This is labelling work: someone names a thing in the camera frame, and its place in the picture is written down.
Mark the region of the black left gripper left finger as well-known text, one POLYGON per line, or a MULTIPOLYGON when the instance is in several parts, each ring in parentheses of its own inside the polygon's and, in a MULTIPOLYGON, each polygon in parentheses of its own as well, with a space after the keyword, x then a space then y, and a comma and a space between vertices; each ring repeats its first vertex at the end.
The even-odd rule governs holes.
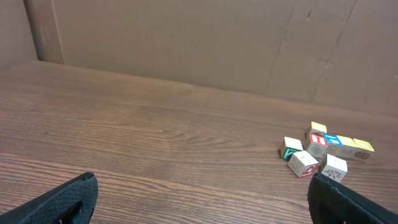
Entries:
POLYGON ((98 199, 98 181, 85 172, 1 215, 1 224, 89 224, 98 199))

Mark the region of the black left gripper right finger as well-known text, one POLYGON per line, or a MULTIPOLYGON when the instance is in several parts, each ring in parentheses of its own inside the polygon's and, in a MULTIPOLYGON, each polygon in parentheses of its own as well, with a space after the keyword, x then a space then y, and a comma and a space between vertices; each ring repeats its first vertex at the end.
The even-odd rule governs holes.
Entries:
POLYGON ((314 174, 308 188, 313 224, 397 224, 397 214, 323 175, 314 174))

